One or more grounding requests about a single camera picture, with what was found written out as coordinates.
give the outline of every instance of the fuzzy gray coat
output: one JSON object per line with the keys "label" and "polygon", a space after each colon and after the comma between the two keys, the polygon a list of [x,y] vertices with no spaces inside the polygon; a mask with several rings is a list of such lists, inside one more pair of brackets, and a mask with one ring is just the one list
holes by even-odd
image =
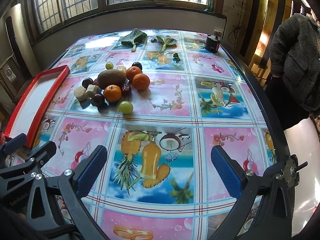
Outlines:
{"label": "fuzzy gray coat", "polygon": [[294,14],[276,31],[270,47],[271,71],[282,75],[295,101],[306,111],[320,112],[320,29]]}

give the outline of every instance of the pile of fruit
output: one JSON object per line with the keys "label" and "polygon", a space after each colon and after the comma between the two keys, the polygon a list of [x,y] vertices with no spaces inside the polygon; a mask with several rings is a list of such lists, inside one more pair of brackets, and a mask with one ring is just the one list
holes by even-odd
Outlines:
{"label": "pile of fruit", "polygon": [[[145,90],[149,85],[150,79],[142,73],[141,63],[135,62],[127,70],[125,67],[119,70],[113,69],[113,64],[108,62],[106,63],[106,70],[102,71],[97,79],[84,79],[82,86],[74,90],[74,95],[79,102],[91,98],[91,103],[99,107],[106,104],[105,100],[115,103],[122,96],[129,96],[131,86],[137,90]],[[122,101],[119,104],[119,111],[123,114],[131,114],[133,105],[129,101]]]}

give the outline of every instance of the orange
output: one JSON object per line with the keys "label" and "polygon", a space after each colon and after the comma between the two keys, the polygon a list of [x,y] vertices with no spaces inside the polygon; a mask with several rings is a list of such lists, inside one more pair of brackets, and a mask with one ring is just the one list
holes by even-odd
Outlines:
{"label": "orange", "polygon": [[116,85],[107,86],[103,95],[107,101],[116,102],[121,98],[121,88]]}
{"label": "orange", "polygon": [[150,85],[150,79],[145,74],[137,74],[137,75],[134,76],[134,78],[132,80],[132,85],[137,90],[145,90]]}
{"label": "orange", "polygon": [[141,69],[136,66],[130,67],[125,72],[126,78],[131,82],[135,75],[142,73]]}

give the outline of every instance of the fruit print tablecloth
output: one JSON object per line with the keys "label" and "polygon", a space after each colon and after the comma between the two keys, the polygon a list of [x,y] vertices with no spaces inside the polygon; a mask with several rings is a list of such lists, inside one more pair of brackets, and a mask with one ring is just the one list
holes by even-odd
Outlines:
{"label": "fruit print tablecloth", "polygon": [[[43,168],[45,176],[55,176],[75,168],[97,145],[107,148],[107,163],[82,201],[111,240],[207,239],[235,202],[211,162],[212,147],[221,145],[244,169],[262,175],[275,162],[272,140],[252,92],[222,48],[206,51],[203,33],[145,32],[148,39],[136,52],[119,41],[130,31],[86,37],[70,47],[54,67],[68,64],[71,72],[39,126],[33,150],[48,140],[56,143],[56,155]],[[159,34],[175,38],[177,46],[160,52],[150,42]],[[132,115],[73,96],[107,62],[129,68],[136,61],[151,84],[125,98],[134,106]],[[248,222],[258,204],[259,198]]]}

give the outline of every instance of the black pants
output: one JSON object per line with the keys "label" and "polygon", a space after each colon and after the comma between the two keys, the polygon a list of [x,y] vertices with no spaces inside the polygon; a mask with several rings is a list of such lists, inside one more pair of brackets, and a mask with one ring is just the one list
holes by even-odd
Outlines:
{"label": "black pants", "polygon": [[295,102],[282,78],[272,77],[265,92],[276,111],[283,130],[309,117],[309,112]]}

